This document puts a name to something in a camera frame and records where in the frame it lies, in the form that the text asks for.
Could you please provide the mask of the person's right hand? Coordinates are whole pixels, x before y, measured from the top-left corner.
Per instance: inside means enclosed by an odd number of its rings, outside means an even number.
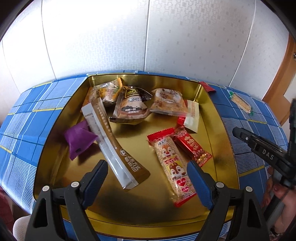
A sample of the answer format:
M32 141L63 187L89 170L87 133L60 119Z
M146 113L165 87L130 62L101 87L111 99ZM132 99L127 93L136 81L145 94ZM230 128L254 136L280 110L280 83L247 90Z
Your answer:
M295 240L295 168L286 174L268 167L263 216L270 240Z

